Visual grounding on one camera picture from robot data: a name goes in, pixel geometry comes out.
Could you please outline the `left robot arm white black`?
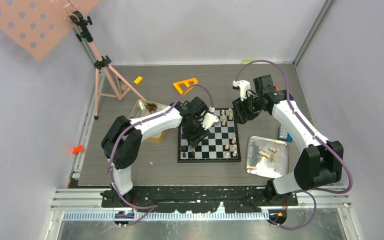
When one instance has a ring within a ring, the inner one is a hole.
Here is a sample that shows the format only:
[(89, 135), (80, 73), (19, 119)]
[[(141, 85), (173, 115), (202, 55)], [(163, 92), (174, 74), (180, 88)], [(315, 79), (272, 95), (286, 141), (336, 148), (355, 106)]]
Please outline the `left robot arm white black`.
[(184, 103), (173, 102), (144, 117), (117, 117), (100, 144), (108, 159), (115, 202), (121, 207), (133, 202), (131, 166), (144, 140), (165, 130), (180, 128), (187, 145), (196, 147), (210, 134), (210, 128), (220, 122), (214, 111), (214, 107), (195, 97)]

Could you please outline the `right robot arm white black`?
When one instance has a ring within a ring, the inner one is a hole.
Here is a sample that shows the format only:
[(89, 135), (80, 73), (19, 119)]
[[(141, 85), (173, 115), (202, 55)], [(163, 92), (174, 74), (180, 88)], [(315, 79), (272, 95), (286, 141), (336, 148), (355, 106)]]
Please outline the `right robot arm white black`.
[(267, 112), (278, 120), (301, 151), (292, 172), (267, 181), (265, 198), (271, 205), (279, 205), (286, 194), (313, 190), (337, 183), (342, 178), (340, 163), (344, 148), (339, 141), (330, 141), (320, 134), (303, 116), (287, 90), (279, 90), (270, 75), (253, 80), (255, 91), (246, 80), (235, 80), (232, 88), (239, 98), (232, 102), (237, 124), (245, 124)]

